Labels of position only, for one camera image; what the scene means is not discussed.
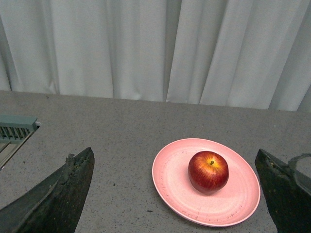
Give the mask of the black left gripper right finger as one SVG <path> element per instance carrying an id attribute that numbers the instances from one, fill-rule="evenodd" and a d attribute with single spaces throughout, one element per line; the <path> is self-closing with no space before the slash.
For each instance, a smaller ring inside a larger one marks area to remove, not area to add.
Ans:
<path id="1" fill-rule="evenodd" d="M 311 179 L 296 169 L 303 153 L 287 164 L 259 149 L 255 166 L 269 214 L 279 233 L 311 231 Z"/>

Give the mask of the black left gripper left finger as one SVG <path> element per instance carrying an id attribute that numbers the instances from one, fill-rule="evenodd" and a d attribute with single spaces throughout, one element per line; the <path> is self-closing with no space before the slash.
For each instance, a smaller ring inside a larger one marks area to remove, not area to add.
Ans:
<path id="1" fill-rule="evenodd" d="M 94 153 L 70 154 L 58 170 L 0 211 L 2 233 L 73 233 L 86 201 Z"/>

